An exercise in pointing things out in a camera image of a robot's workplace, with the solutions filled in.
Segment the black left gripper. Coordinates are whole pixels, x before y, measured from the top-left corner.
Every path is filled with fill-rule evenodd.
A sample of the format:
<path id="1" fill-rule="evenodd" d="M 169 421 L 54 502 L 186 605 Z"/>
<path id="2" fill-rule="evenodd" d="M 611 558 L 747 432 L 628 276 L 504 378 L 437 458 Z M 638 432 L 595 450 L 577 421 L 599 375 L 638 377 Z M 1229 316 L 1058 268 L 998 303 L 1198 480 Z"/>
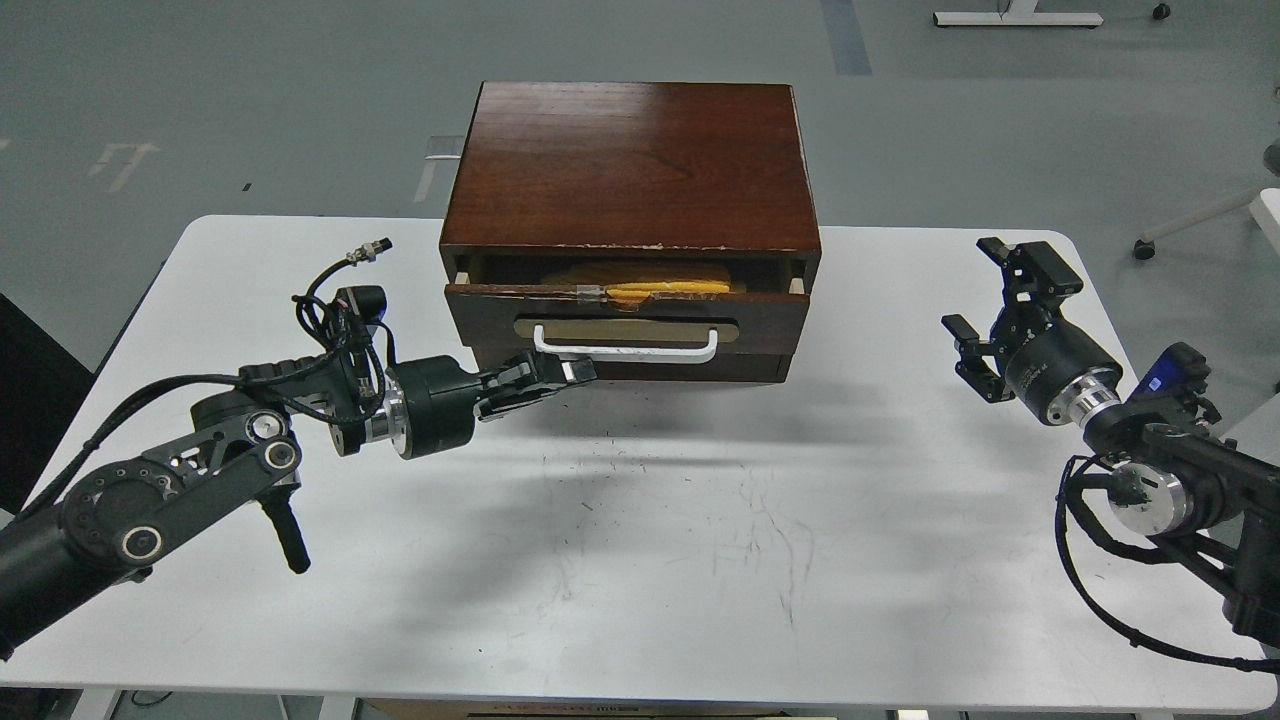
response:
<path id="1" fill-rule="evenodd" d="M 387 372 L 390 439 L 404 460 L 460 448 L 471 442 L 476 419 L 489 421 L 596 379 L 589 357 L 529 350 L 480 375 L 451 356 L 398 363 Z"/>

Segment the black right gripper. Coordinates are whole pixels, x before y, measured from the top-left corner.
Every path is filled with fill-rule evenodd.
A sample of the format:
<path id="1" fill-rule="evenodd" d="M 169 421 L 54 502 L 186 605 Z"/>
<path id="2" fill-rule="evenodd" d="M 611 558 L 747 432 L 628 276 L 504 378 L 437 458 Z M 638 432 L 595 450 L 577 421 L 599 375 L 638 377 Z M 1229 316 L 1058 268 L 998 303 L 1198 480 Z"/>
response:
<path id="1" fill-rule="evenodd" d="M 1084 281 L 1044 241 L 1007 246 L 998 237 L 982 237 L 977 247 L 1000 270 L 1004 309 L 983 341 L 960 314 L 941 318 L 957 351 L 954 370 L 987 404 L 1014 395 L 1047 427 L 1068 419 L 1053 418 L 1051 405 L 1075 380 L 1094 374 L 1114 389 L 1123 368 L 1084 331 L 1060 313 L 1062 302 L 1085 288 Z M 984 360 L 993 357 L 997 373 Z"/>

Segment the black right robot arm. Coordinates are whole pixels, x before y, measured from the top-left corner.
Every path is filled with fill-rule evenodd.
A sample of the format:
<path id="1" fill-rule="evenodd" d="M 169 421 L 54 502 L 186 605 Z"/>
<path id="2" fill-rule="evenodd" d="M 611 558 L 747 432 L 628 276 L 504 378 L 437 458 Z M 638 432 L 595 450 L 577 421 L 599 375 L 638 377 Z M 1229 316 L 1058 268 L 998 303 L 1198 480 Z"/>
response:
<path id="1" fill-rule="evenodd" d="M 1121 398 L 1120 363 L 1062 314 L 1083 279 L 1046 242 L 977 247 L 1000 269 L 1002 307 L 988 338 L 942 318 L 956 374 L 984 401 L 1021 401 L 1043 425 L 1076 425 L 1091 455 L 1070 457 L 1055 498 L 1053 536 L 1085 606 L 1132 646 L 1170 659 L 1277 673 L 1274 660 L 1229 659 L 1157 641 L 1107 612 L 1087 591 L 1068 543 L 1074 521 L 1101 550 L 1148 566 L 1176 564 L 1222 597 L 1234 633 L 1276 647 L 1277 468 L 1211 436 L 1210 365 L 1170 345 Z"/>

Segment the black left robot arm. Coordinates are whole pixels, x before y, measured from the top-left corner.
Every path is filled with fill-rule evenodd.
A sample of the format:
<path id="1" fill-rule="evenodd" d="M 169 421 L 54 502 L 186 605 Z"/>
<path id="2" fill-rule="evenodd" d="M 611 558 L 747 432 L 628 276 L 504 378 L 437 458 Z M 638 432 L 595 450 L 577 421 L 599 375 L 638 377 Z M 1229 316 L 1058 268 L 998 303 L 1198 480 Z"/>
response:
<path id="1" fill-rule="evenodd" d="M 385 238 L 358 246 L 292 299 L 300 328 L 321 346 L 317 356 L 247 365 L 234 375 L 155 380 L 108 415 L 3 528 L 4 660 L 105 589 L 145 580 L 156 562 L 247 503 L 264 510 L 288 568 L 307 571 L 311 560 L 291 507 L 303 457 L 294 416 L 323 423 L 340 456 L 388 441 L 412 460 L 463 447 L 479 421 L 596 379 L 593 361 L 554 351 L 522 351 L 480 372 L 451 356 L 401 363 L 393 340 L 378 351 L 374 332 L 387 311 L 381 287 L 343 287 L 328 302 L 317 293 L 339 270 L 390 246 Z M 127 420 L 196 384 L 221 392 L 191 407 L 191 433 L 84 470 Z"/>

